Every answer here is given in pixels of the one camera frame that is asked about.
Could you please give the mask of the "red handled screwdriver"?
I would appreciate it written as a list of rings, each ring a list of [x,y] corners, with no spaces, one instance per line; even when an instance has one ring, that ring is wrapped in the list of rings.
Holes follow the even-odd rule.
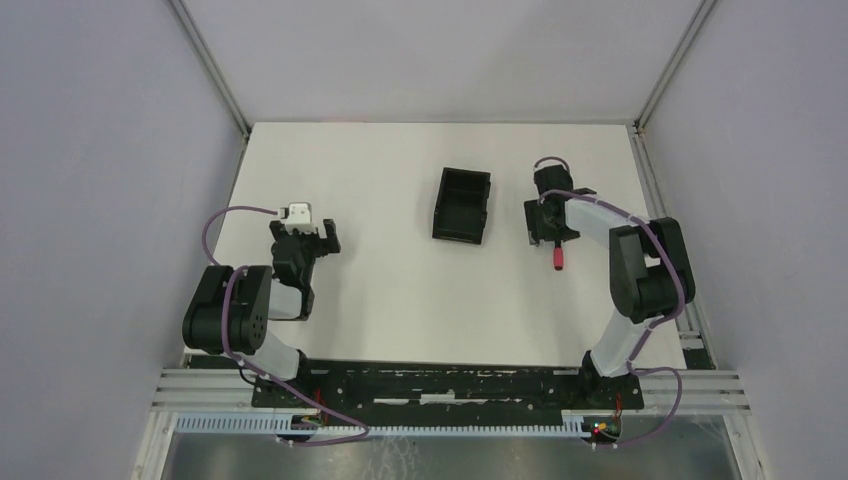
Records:
[[[556,240],[554,242],[553,267],[556,271],[562,271],[565,267],[564,250],[562,248],[562,242],[560,240]]]

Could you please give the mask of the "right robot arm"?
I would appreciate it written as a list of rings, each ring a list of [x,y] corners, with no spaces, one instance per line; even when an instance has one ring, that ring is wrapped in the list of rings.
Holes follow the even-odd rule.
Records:
[[[524,204],[529,242],[553,246],[553,266],[565,266],[564,243],[586,237],[609,254],[612,316],[586,352],[578,381],[587,393],[636,375],[634,361],[659,326],[678,317],[696,287],[680,223],[672,217],[643,219],[596,191],[576,188],[567,163],[554,156],[533,167],[535,200]]]

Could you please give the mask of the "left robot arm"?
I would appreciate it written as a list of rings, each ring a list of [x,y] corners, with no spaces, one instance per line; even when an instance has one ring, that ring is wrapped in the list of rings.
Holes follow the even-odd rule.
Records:
[[[183,319],[185,345],[227,356],[261,376],[295,379],[305,355],[272,334],[269,324],[309,319],[316,261],[341,252],[335,222],[322,224],[323,232],[308,232],[274,220],[269,265],[241,272],[229,265],[207,267]]]

